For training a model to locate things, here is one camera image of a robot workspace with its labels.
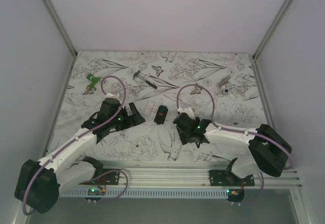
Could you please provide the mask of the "black fuse box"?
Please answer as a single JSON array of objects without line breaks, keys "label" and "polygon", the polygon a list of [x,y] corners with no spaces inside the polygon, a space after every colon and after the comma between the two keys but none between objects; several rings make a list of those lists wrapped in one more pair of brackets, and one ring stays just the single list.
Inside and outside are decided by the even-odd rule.
[{"label": "black fuse box", "polygon": [[164,105],[160,105],[157,109],[157,112],[156,112],[156,115],[154,118],[154,122],[157,125],[164,124],[167,113],[168,113],[168,108]]}]

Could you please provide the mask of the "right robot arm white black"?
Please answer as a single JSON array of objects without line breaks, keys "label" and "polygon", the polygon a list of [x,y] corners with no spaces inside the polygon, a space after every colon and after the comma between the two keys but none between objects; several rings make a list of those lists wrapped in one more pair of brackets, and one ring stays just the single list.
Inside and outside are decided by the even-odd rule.
[{"label": "right robot arm white black", "polygon": [[232,186],[257,173],[280,177],[292,152],[292,147],[267,124],[256,129],[225,127],[185,112],[179,113],[173,124],[183,144],[210,144],[223,157],[230,157],[225,180]]}]

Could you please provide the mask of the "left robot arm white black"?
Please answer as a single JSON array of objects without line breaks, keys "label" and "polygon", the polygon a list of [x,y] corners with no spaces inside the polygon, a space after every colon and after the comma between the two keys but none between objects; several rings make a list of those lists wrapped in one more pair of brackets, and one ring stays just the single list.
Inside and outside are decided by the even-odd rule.
[{"label": "left robot arm white black", "polygon": [[87,156],[80,163],[74,162],[110,133],[145,122],[134,103],[130,103],[129,108],[130,114],[118,99],[106,98],[100,110],[83,122],[67,142],[38,161],[29,159],[22,165],[14,197],[24,207],[44,214],[56,204],[61,194],[76,185],[100,183],[104,177],[100,161]]}]

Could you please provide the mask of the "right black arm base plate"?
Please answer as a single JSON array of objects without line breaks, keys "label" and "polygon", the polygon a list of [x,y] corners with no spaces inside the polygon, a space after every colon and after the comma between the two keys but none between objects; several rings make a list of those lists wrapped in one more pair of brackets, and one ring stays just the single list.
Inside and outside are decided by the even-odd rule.
[{"label": "right black arm base plate", "polygon": [[211,186],[241,187],[242,184],[244,186],[255,186],[253,175],[241,179],[233,173],[227,173],[226,170],[210,170],[208,174]]}]

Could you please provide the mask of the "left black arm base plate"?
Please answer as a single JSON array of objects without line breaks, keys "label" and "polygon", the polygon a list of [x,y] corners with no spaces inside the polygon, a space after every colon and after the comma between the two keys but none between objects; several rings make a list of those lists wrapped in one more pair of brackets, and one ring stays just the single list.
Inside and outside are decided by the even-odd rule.
[{"label": "left black arm base plate", "polygon": [[94,175],[89,180],[84,180],[81,185],[117,185],[119,183],[120,170],[118,169],[103,169],[95,171]]}]

